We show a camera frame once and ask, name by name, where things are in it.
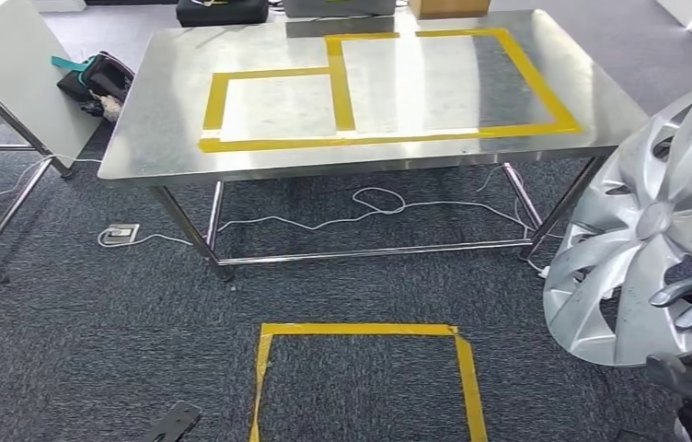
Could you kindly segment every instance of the yellow tape square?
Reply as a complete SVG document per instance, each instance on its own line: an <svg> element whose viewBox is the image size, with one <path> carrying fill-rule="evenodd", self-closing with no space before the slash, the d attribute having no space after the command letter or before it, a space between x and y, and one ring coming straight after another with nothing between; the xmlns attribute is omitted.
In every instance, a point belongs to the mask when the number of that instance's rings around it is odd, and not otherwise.
<svg viewBox="0 0 692 442"><path fill-rule="evenodd" d="M269 71L245 71L213 74L211 92L205 113L202 138L198 146L203 152L232 152L247 150L293 149L302 147L323 147L333 145L379 145L384 143L424 142L463 140L473 138L499 138L508 136L530 136L543 134L577 133L582 127L573 115L549 88L544 77L512 37L508 29L446 29L420 30L416 38L452 37L464 35L485 35L495 38L511 59L522 78L544 104L553 122L528 124L508 124L478 127L472 130L452 130L417 136L398 136L396 134L358 134L355 130L352 100L349 92L349 79L343 59L342 42L347 40L396 39L396 32L374 34L336 34L324 37L327 48L328 65L321 67L277 69ZM224 122L225 100L229 80L245 78L272 78L278 76L329 75L337 133L334 136L306 138L271 138L240 141L222 141L221 130Z"/></svg>
<svg viewBox="0 0 692 442"><path fill-rule="evenodd" d="M476 381L476 365L470 343L457 332L457 327L445 324L262 324L257 350L257 391L254 399L254 418L249 442L260 442L260 401L262 385L268 368L274 335L291 334L410 334L422 336L452 336L455 340L457 365L463 383L463 396L470 442L487 442L487 429Z"/></svg>

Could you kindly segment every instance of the silver hubcap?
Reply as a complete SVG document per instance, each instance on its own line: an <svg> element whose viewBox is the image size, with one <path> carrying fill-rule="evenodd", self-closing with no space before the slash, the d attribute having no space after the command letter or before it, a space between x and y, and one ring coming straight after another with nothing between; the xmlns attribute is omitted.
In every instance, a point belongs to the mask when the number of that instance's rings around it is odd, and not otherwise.
<svg viewBox="0 0 692 442"><path fill-rule="evenodd" d="M573 355L607 366L692 354L692 331L674 326L691 305L649 303L665 287L666 271L686 256L692 257L692 93L623 142L584 192L544 287L549 331ZM600 309L611 296L618 302L613 324Z"/></svg>

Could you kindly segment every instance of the power cord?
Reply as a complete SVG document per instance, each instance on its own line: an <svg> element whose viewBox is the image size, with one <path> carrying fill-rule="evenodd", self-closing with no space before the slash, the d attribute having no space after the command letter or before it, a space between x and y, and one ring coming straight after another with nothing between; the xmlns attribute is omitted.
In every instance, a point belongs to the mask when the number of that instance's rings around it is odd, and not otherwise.
<svg viewBox="0 0 692 442"><path fill-rule="evenodd" d="M133 242L126 242L123 244L106 244L105 243L105 236L108 235L109 233L121 233L121 229L115 228L115 227L108 227L105 230L102 230L101 232L99 232L97 234L97 244L104 247L105 249L115 249L117 247L136 246L138 244L143 244L144 242L146 242L147 240L149 240L151 238L162 238L162 239L166 239L168 241L173 241L173 242L178 242L180 244L185 244L187 246L193 245L190 242L188 242L187 240L180 239L180 238L172 238L172 237L169 237L167 235L162 235L161 233L155 233L153 235L149 235L143 239L138 239L138 240L133 241Z"/></svg>
<svg viewBox="0 0 692 442"><path fill-rule="evenodd" d="M101 163L102 162L101 160L98 160L98 159L76 159L76 158L70 158L66 155L48 155L47 157L43 157L40 161L37 161L37 162L33 163L31 166L24 169L24 171L21 172L21 175L18 177L18 180L16 180L16 184L11 189L8 189L6 191L1 191L0 196L15 192L18 189L18 187L21 186L21 182L24 180L24 177L27 175L27 173L29 173L30 170L39 166L43 161L45 161L49 158L53 158L53 157L66 158L66 159L71 159L73 161L78 161L78 162L93 162L93 163Z"/></svg>
<svg viewBox="0 0 692 442"><path fill-rule="evenodd" d="M90 162L90 163L101 163L102 162L102 160L100 160L100 159L72 158L72 157L68 157L66 155L59 155L59 154L48 155L46 157L43 157L41 160L33 163L31 166L27 167L26 169L24 169L21 172L21 175L16 180L16 184L11 189L8 189L6 191L1 191L0 196L16 191L20 187L21 182L23 181L24 177L29 173L30 170L36 168L43 161L46 161L47 159L50 159L53 157L66 158L66 159L70 159L74 162ZM492 175L495 173L495 171L497 171L501 167L502 166L496 166L496 167L492 168L490 170L490 172L487 174L487 179L484 180L484 184L482 184L481 187L476 189L474 191L474 193L479 193L479 192L483 191L484 189L486 189L488 184L490 184L490 180L492 179ZM516 172L516 174L519 177L520 182L522 182L523 181L522 176L519 174L519 172ZM387 193L389 195L392 195L392 196L398 198L398 200L400 201L400 206L396 207L395 209L391 209L391 210L380 209L380 208L378 208L378 207L376 207L376 206L374 206L374 205L372 205L372 204L370 204L370 203L368 203L365 200L360 198L360 195L362 195L365 192L369 192L369 191L382 192L382 193ZM530 227L525 221L523 221L522 217L519 215L519 198L514 199L513 216L507 215L507 214L505 214L505 213L503 213L503 212L501 212L501 211L499 211L499 210L497 210L497 209L495 209L489 205L482 204L482 203L469 203L469 202L462 202L462 201L431 201L431 202L421 202L421 203L409 204L406 202L406 199L403 198L399 193L393 192L393 191L390 191L388 189L384 189L381 187L362 188L362 189L360 189L357 192L352 194L352 201L354 201L357 204L360 204L360 205L367 207L371 211L364 214L364 215L357 216L355 218L332 219L332 220L326 221L326 222L321 223L321 224L316 225L316 226L307 226L305 224L298 223L298 222L290 220L290 219L282 218L280 216L270 215L270 216L264 216L262 218L256 218L256 219L229 221L226 224L224 224L223 226L219 227L218 231L222 232L226 228L231 227L231 226L257 224L257 223L262 223L262 222L270 221L270 220L276 220L276 221L280 221L282 223L290 224L290 225L295 226L295 227L300 227L300 228L305 229L305 230L315 231L315 230L321 229L322 227L326 227L326 226L330 226L330 225L334 225L334 224L339 224L339 223L356 223L356 222L362 221L365 218L367 218L369 216L373 216L373 215L387 215L387 216L397 215L397 214L403 213L406 209L408 209L410 207L421 207L421 206L426 206L426 205L464 205L464 206L480 207L483 209L487 209L490 212L493 212L495 215L500 216L502 218L505 218L505 219L521 226L523 228L523 239L528 239L528 234L530 232L536 231L535 229ZM168 237L166 235L162 235L162 234L158 234L158 233L155 233L153 235L149 235L148 237L138 239L138 240L133 241L133 242L122 243L122 244L106 244L104 239L109 233L118 233L118 232L117 232L117 229L114 229L111 227L108 227L105 230L102 230L101 232L99 232L97 234L97 244L99 246L104 247L106 249L135 246L138 244L143 244L144 242L146 242L147 240L149 240L151 238L162 238L162 239L177 242L180 244L185 244L188 246L192 245L187 240L180 239L180 238L172 238L172 237ZM554 237L554 238L562 238L562 237L557 236L557 235L550 235L550 236ZM541 269L540 267L535 265L530 260L528 260L527 263L534 270L536 270L538 272L538 275L540 277L546 278L548 268L547 269Z"/></svg>

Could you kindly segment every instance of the white table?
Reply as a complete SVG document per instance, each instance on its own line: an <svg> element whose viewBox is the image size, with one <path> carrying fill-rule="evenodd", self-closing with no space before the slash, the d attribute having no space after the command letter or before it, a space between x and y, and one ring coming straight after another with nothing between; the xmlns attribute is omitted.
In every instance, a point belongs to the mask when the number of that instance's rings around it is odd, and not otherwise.
<svg viewBox="0 0 692 442"><path fill-rule="evenodd" d="M0 150L77 157L97 129L99 119L83 113L56 86L66 72L51 65L54 55L67 57L32 3L0 0L0 121L27 142ZM0 236L50 166L66 177L72 160L48 157L40 163L0 218ZM0 273L0 282L6 280Z"/></svg>

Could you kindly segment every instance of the stainless steel table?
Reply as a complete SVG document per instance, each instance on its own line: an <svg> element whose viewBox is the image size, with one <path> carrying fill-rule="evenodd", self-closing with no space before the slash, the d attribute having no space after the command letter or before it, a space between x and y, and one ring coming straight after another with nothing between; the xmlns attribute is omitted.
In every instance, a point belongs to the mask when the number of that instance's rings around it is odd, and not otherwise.
<svg viewBox="0 0 692 442"><path fill-rule="evenodd" d="M148 186L197 251L229 267L527 246L528 258L647 119L543 11L166 29L151 39L99 170ZM509 161L591 157L542 220ZM502 163L533 239L251 258L214 250L225 181ZM197 230L167 188L215 182Z"/></svg>

